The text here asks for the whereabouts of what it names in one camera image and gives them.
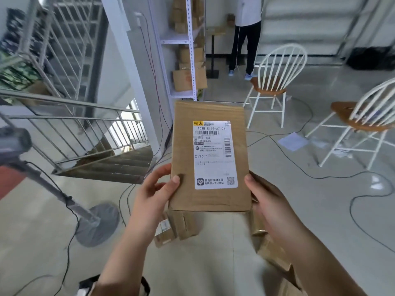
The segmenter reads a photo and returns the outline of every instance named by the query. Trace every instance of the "white shipping label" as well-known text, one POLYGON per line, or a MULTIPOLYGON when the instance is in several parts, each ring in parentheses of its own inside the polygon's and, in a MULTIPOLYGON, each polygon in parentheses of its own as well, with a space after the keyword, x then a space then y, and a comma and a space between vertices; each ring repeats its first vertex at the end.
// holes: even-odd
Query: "white shipping label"
POLYGON ((230 121, 194 121, 195 189, 237 188, 230 121))
POLYGON ((169 230, 170 228, 171 227, 170 227, 169 219, 162 220, 158 224, 158 227, 156 228, 155 236, 169 230))

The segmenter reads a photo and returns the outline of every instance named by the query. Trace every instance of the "white chair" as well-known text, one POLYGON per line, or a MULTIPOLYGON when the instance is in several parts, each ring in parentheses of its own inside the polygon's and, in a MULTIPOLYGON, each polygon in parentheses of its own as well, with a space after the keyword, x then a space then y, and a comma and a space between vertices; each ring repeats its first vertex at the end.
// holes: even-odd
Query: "white chair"
POLYGON ((373 161, 377 156, 378 151, 382 143, 386 143, 395 146, 384 140, 389 129, 394 127, 395 122, 395 78, 385 81, 384 83, 376 86, 368 93, 366 93, 362 99, 357 102, 334 102, 331 104, 332 113, 320 122, 306 137, 309 137, 319 127, 337 127, 345 128, 340 138, 333 145, 332 149, 319 164, 322 167, 325 161, 333 153, 335 149, 343 149, 347 151, 368 151, 372 152, 373 156, 367 166, 369 170, 372 167, 373 161), (346 125, 325 125, 324 123, 330 119, 333 115, 337 114, 338 117, 346 125), (351 148, 339 148, 338 145, 346 137, 350 130, 354 131, 365 131, 370 134, 359 141, 351 148), (375 134, 380 133, 380 137, 374 137, 375 134), (378 140, 376 149, 361 149, 356 148, 368 139, 378 140))
POLYGON ((265 56, 261 64, 259 64, 258 77, 254 77, 251 79, 252 87, 243 104, 244 107, 247 104, 247 101, 250 103, 250 99, 256 99, 253 107, 250 103, 252 107, 252 112, 247 125, 247 129, 250 128, 252 117, 254 116, 255 112, 281 112, 281 127, 284 127, 286 87, 302 71, 302 69, 306 65, 306 61, 306 50, 301 45, 295 43, 284 44, 265 56), (281 72, 281 75, 279 75, 280 69, 282 69, 283 64, 285 64, 284 70, 281 72), (263 66, 265 66, 264 75, 261 78, 261 68, 263 66), (256 97, 250 97, 253 89, 258 92, 258 95, 256 97), (277 97, 281 94, 282 104, 277 99, 277 97), (271 104, 271 110, 256 110, 256 105, 258 104, 259 99, 273 99, 271 104), (275 100, 279 103, 281 111, 273 110, 275 100))

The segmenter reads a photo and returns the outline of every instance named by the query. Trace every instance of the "fingernail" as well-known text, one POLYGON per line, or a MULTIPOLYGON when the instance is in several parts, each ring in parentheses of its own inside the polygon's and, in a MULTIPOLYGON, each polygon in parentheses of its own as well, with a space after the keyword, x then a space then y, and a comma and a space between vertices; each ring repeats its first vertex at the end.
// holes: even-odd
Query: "fingernail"
POLYGON ((180 177, 179 177, 179 176, 174 176, 171 180, 172 180, 174 183, 178 184, 178 183, 180 182, 180 177))
POLYGON ((254 178, 252 177, 252 175, 251 174, 247 174, 246 176, 245 176, 245 180, 246 181, 252 181, 254 178))

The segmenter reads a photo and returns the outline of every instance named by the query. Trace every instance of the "red object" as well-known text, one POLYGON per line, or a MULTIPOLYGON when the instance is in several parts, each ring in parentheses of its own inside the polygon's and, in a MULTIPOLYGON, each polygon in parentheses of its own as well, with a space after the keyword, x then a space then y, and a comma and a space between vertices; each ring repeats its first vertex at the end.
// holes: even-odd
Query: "red object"
POLYGON ((14 189, 26 176, 4 166, 0 166, 0 200, 14 189))

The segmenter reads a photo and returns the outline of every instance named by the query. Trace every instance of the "forearm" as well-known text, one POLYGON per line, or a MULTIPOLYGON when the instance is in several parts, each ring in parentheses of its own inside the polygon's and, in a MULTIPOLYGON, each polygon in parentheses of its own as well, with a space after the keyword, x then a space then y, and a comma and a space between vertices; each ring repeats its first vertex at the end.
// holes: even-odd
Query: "forearm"
POLYGON ((147 245, 135 239, 126 228, 121 241, 111 253, 92 296, 138 295, 147 245))
POLYGON ((334 255, 306 227, 282 246, 309 296, 366 296, 334 255))

